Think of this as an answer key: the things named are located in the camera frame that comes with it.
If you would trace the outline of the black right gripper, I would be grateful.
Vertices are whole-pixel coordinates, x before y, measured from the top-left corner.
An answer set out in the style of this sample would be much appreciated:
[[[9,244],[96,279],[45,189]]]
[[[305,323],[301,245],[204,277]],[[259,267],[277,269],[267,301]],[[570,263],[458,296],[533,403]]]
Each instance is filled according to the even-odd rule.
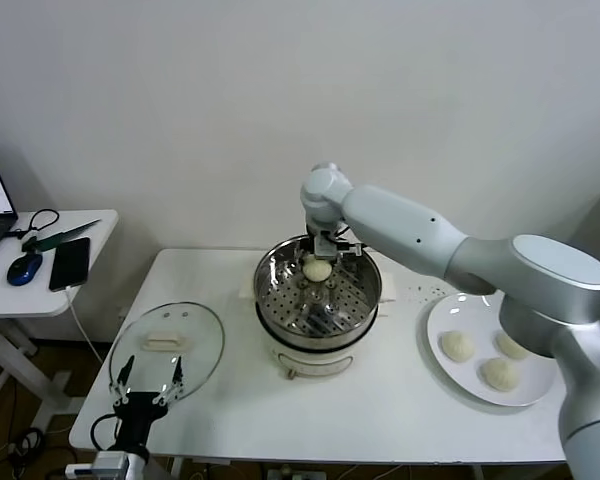
[[[307,233],[311,252],[315,256],[335,256],[329,260],[333,268],[341,263],[341,255],[338,253],[348,249],[347,241],[339,239],[336,232],[331,230],[316,230],[308,227]],[[306,246],[300,245],[297,248],[297,261],[300,265],[305,263],[308,255],[309,250]]]

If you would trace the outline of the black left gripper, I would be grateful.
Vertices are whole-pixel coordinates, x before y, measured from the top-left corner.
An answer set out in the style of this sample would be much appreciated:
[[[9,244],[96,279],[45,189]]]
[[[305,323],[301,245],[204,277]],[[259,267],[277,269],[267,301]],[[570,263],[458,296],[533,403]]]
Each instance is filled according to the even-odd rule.
[[[131,392],[127,383],[135,361],[131,355],[110,381],[109,390],[114,397],[114,413],[120,420],[116,440],[112,446],[118,451],[146,451],[152,424],[165,417],[168,407],[184,396],[182,357],[178,356],[169,385],[157,392]]]

